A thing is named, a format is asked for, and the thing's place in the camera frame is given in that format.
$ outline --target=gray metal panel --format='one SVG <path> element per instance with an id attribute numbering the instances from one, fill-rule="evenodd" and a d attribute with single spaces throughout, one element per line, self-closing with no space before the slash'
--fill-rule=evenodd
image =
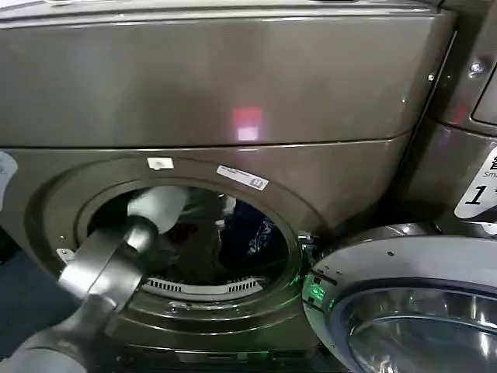
<path id="1" fill-rule="evenodd" d="M 426 119 L 401 170 L 400 210 L 427 221 L 454 217 L 454 208 L 496 145 L 497 138 Z"/>
<path id="2" fill-rule="evenodd" d="M 490 80 L 473 118 L 497 125 L 497 76 Z"/>
<path id="3" fill-rule="evenodd" d="M 452 17 L 378 7 L 382 16 L 342 4 L 336 17 L 0 30 L 1 145 L 394 137 L 419 115 L 438 65 L 429 51 L 447 42 Z"/>
<path id="4" fill-rule="evenodd" d="M 497 65 L 497 2 L 446 0 L 443 6 L 461 13 L 459 34 L 437 86 L 429 115 L 442 123 L 491 136 L 497 127 L 474 110 Z M 470 74 L 475 62 L 483 65 Z"/>
<path id="5" fill-rule="evenodd" d="M 71 6 L 58 6 L 70 3 Z M 350 0 L 333 2 L 316 2 L 309 0 L 133 0 L 127 1 L 86 1 L 86 0 L 49 0 L 49 2 L 37 0 L 3 0 L 0 4 L 0 19 L 19 20 L 30 17 L 51 16 L 82 16 L 84 14 L 95 15 L 96 13 L 122 12 L 160 12 L 191 9 L 246 9 L 255 8 L 273 9 L 277 12 L 284 9 L 333 9 L 342 8 L 346 5 L 349 9 L 363 9 L 364 6 L 373 7 L 371 14 L 386 9 L 389 11 L 412 11 L 433 12 L 433 8 L 411 0 Z"/>
<path id="6" fill-rule="evenodd" d="M 254 148 L 205 148 L 139 151 L 27 150 L 7 151 L 16 159 L 19 170 L 5 192 L 0 224 L 18 244 L 56 268 L 58 260 L 40 240 L 52 242 L 52 249 L 77 247 L 75 221 L 71 211 L 83 206 L 76 201 L 90 188 L 105 190 L 109 176 L 132 180 L 159 177 L 147 166 L 147 157 L 166 156 L 185 160 L 185 167 L 162 171 L 160 177 L 182 177 L 216 183 L 220 189 L 240 190 L 247 198 L 259 202 L 280 216 L 293 230 L 318 231 L 322 219 L 328 230 L 356 218 L 381 197 L 388 187 L 408 135 L 389 141 L 364 141 L 327 145 L 288 145 Z M 71 169 L 98 161 L 123 160 L 120 168 L 108 167 L 104 173 L 83 179 L 81 185 L 69 190 L 63 207 L 50 212 L 58 219 L 57 231 L 41 232 L 36 248 L 31 249 L 27 232 L 43 229 L 42 214 L 47 206 L 46 195 L 57 196 L 54 182 Z M 142 159 L 143 166 L 136 163 Z M 226 165 L 256 174 L 269 180 L 264 191 L 243 186 L 216 174 L 217 165 Z"/>

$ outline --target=printed number 1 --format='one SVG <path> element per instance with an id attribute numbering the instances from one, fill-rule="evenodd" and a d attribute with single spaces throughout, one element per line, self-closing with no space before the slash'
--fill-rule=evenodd
<path id="1" fill-rule="evenodd" d="M 476 193 L 476 196 L 472 200 L 469 200 L 468 202 L 464 202 L 464 204 L 481 204 L 481 202 L 478 202 L 478 198 L 481 197 L 485 189 L 487 189 L 486 185 L 481 185 L 477 186 L 476 189 L 478 189 L 478 192 Z"/>

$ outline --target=white plastic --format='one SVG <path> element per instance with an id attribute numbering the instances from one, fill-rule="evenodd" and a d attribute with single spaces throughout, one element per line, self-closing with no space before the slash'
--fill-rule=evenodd
<path id="1" fill-rule="evenodd" d="M 127 214 L 150 220 L 162 234 L 176 224 L 187 200 L 186 187 L 156 186 L 132 199 L 127 205 Z"/>

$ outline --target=robotic arm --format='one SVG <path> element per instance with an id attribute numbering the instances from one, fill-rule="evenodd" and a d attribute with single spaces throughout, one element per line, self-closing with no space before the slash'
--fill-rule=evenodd
<path id="1" fill-rule="evenodd" d="M 124 234 L 93 232 L 58 281 L 82 300 L 80 307 L 26 340 L 0 364 L 0 373 L 87 373 L 90 347 L 139 288 L 144 273 L 138 256 L 176 223 L 187 197 L 186 188 L 151 188 L 128 204 L 130 224 Z"/>

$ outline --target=green light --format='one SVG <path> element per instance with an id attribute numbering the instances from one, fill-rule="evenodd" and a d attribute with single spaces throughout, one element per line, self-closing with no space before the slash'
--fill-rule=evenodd
<path id="1" fill-rule="evenodd" d="M 318 284 L 311 285 L 311 293 L 319 300 L 322 301 L 325 297 L 325 291 Z"/>

